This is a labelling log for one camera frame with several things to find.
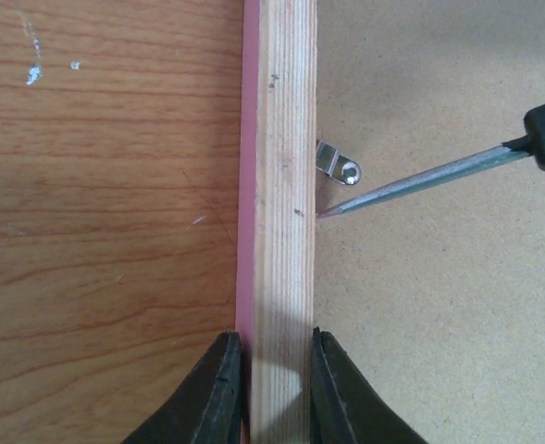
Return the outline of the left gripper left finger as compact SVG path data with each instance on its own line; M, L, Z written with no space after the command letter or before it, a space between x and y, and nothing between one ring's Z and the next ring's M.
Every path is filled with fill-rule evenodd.
M125 443L239 443L242 346L236 332L219 334L176 391Z

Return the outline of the yellow handled screwdriver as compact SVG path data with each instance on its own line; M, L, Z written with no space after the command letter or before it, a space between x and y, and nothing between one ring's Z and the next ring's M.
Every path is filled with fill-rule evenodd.
M545 171L545 104L526 112L524 127L526 134L518 139L503 142L486 151L393 181L338 203L320 212L317 216L319 218L341 216L373 204L382 204L528 157L534 158L539 169Z

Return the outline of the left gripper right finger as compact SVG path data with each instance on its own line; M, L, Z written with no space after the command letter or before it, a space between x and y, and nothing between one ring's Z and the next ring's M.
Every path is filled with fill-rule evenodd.
M315 328L311 349L312 443L424 443L365 379L336 338Z

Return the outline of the pink wooden picture frame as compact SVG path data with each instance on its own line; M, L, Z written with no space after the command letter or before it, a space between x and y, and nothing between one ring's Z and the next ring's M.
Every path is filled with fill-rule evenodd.
M316 2L246 2L235 327L249 443L311 437L316 81Z

